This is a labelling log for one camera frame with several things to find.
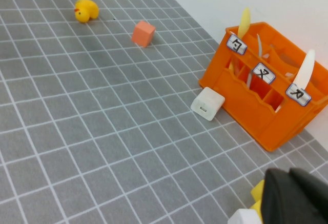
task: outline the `yellow rubber duck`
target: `yellow rubber duck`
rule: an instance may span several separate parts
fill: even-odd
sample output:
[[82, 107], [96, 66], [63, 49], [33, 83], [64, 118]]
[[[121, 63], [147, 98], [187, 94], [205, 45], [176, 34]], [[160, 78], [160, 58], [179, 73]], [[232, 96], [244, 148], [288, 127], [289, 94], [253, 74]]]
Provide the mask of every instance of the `yellow rubber duck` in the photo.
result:
[[98, 5], [91, 0], [78, 0], [75, 4], [75, 17], [80, 23], [96, 19], [99, 15]]

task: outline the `white cube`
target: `white cube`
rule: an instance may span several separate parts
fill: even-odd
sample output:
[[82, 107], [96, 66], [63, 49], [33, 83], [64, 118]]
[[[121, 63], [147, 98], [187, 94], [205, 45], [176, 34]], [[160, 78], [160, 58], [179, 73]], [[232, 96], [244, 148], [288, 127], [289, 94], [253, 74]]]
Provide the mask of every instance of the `white cube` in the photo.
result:
[[228, 224], [262, 224], [256, 210], [239, 209], [228, 220]]
[[195, 98], [190, 108], [206, 120], [212, 120], [224, 101], [225, 98], [222, 95], [209, 87], [205, 87]]

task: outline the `orange cube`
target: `orange cube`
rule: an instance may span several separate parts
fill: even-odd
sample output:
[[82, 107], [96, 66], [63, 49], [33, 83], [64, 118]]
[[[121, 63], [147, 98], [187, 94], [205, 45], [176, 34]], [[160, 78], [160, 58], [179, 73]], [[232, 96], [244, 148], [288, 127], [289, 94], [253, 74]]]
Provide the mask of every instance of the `orange cube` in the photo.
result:
[[131, 40], [140, 46], [147, 47], [153, 39], [155, 29], [153, 25], [141, 21], [135, 26]]

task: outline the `orange crate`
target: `orange crate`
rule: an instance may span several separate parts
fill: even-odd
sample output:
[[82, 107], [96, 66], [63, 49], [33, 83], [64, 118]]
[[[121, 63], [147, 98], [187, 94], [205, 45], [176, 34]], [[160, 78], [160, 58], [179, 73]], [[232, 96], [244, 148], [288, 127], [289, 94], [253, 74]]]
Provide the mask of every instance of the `orange crate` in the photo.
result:
[[[241, 55], [227, 45], [231, 35], [237, 34], [237, 31], [238, 27], [226, 29], [199, 84], [224, 96], [224, 109], [260, 145], [274, 151], [301, 132], [328, 104], [328, 70], [315, 62], [311, 80], [305, 89], [311, 98], [294, 100], [287, 96], [286, 91], [306, 53], [267, 23], [254, 23], [242, 38], [247, 48], [244, 53], [239, 49], [239, 53], [243, 53]], [[263, 55], [269, 55], [268, 58], [258, 56], [257, 34], [261, 38]], [[228, 69], [230, 61], [238, 65], [238, 73]], [[268, 74], [270, 78], [264, 81], [261, 75], [253, 74], [248, 88], [248, 73], [256, 67], [258, 73], [259, 64], [273, 75]]]

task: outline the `white label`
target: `white label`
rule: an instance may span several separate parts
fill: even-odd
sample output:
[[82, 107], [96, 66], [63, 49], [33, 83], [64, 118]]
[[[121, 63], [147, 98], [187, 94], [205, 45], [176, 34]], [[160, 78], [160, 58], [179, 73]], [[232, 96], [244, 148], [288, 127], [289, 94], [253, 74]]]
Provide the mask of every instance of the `white label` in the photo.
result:
[[230, 36], [227, 42], [227, 46], [240, 55], [244, 55], [247, 48], [247, 45], [243, 41], [241, 41], [241, 39], [238, 38], [235, 34]]
[[306, 106], [310, 100], [311, 96], [307, 94], [302, 88], [299, 88], [296, 84], [292, 83], [287, 91], [286, 94], [291, 99], [295, 100], [302, 106]]
[[263, 63], [259, 63], [254, 69], [253, 73], [270, 84], [275, 78], [275, 74], [268, 69]]

